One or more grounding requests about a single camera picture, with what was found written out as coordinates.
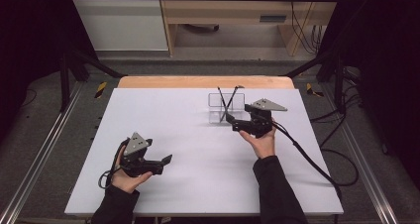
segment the floor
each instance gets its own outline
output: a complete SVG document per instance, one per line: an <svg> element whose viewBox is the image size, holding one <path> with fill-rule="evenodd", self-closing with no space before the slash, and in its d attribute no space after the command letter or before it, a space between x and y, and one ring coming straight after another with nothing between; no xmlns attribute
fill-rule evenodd
<svg viewBox="0 0 420 224"><path fill-rule="evenodd" d="M281 75L314 55L300 50L289 56L275 27L211 29L182 27L175 54L99 52L108 66L128 74L261 74ZM59 113L59 74L53 73L31 84L28 98L13 129L0 147L1 223L84 223L83 218L65 215L63 209L77 181L100 119L117 78L92 66L87 82L71 80L74 102ZM310 118L334 109L332 82L318 83L319 66L293 79L301 92ZM106 89L95 98L103 81ZM314 92L307 92L307 84ZM356 95L345 82L348 98ZM347 116L325 148L339 151L356 163L359 180L342 187L345 213L339 223L420 223L420 192L410 181L398 158L382 152L380 138L360 99L349 103ZM341 115L313 123L320 144L337 127ZM345 159L324 153L334 179L348 182L355 172ZM310 223L333 223L331 217L309 217Z"/></svg>

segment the white cabinet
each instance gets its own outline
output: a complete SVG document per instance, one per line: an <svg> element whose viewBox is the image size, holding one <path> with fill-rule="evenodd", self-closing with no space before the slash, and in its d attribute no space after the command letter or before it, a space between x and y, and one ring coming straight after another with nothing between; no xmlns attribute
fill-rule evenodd
<svg viewBox="0 0 420 224"><path fill-rule="evenodd" d="M96 51L167 51L158 0L74 0Z"/></svg>

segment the gray floor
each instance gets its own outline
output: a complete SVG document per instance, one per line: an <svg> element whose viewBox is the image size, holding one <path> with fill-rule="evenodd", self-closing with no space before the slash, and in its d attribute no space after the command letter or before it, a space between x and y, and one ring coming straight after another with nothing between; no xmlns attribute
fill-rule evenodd
<svg viewBox="0 0 420 224"><path fill-rule="evenodd" d="M266 27L259 31L256 27L235 28L233 26L221 27L222 30L236 32L245 38L247 35L264 34L275 35L273 28ZM142 60L128 57L105 57L103 62L120 72L128 74L284 74L300 66L312 55L302 55L301 59L290 58L285 54L283 45L276 37L250 37L248 41L213 39L209 42L207 37L220 36L219 32L181 31L184 34L178 38L177 56L147 55ZM65 126L59 132L49 158L40 173L25 204L19 210L19 220L22 218L77 221L79 218L67 216L63 213L69 198L69 191L77 181L78 174L87 156L90 145L100 125L112 88L118 84L118 79L111 78L103 72L88 67L91 76L87 82L72 82L74 88L80 88L80 94L72 109ZM326 95L330 93L331 84L317 84L314 73L317 67L308 70L294 79L296 88L301 91L302 99L310 118L330 112L333 108L328 96L318 97L306 93L306 84L311 82L315 90L323 90ZM108 84L101 98L94 98L99 83L107 81ZM53 73L31 84L28 92L28 101L37 92L35 100L23 106L13 129L0 147L0 208L5 210L19 185L37 156L56 118L60 106L59 74ZM314 123L313 129L318 141L321 143L337 125L337 121L327 123ZM368 183L360 179L355 185L342 187L343 207L345 214L340 217L339 223L420 223L420 193L415 188L398 158L386 156L382 153L380 140L374 126L363 107L355 104L348 109L346 125L351 129L358 146L376 178L386 201L392 208L397 222L386 222L380 219L375 206L374 195L369 192ZM351 157L349 142L343 136L344 129L339 131L325 145L325 148L340 151ZM353 178L354 172L350 165L335 155L324 154L332 177L340 182ZM332 223L331 217L310 217L311 223Z"/></svg>

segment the black fabric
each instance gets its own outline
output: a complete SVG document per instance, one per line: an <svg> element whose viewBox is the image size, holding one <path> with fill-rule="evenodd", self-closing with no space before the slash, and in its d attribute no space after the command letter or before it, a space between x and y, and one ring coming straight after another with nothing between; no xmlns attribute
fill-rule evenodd
<svg viewBox="0 0 420 224"><path fill-rule="evenodd" d="M261 217L205 217L173 218L171 224L303 224L306 217L291 189L278 157L257 160L254 173L260 185ZM130 224L139 194L132 195L110 186L105 191L101 206L92 218L92 224Z"/></svg>
<svg viewBox="0 0 420 224"><path fill-rule="evenodd" d="M339 3L320 53L361 2ZM368 0L343 41L344 66L361 71L361 95L378 133L420 189L420 0Z"/></svg>
<svg viewBox="0 0 420 224"><path fill-rule="evenodd" d="M59 59L70 45L97 56L72 0L0 0L0 19L1 141L28 85L59 71ZM74 63L83 65L78 60Z"/></svg>

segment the white table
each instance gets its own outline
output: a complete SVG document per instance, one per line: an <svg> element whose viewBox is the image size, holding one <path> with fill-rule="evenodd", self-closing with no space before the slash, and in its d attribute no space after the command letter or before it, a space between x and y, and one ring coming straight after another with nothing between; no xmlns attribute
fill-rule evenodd
<svg viewBox="0 0 420 224"><path fill-rule="evenodd" d="M233 89L224 88L223 92ZM253 149L229 126L209 123L208 94L216 88L116 88L65 209L90 216L104 190L98 178L109 169L119 144L133 132L154 139L147 160L173 154L162 175L138 190L142 216L248 216L260 213ZM287 112L273 112L320 168L328 172L296 89L243 89L246 103L267 98ZM276 153L306 215L343 213L334 187L276 133Z"/></svg>

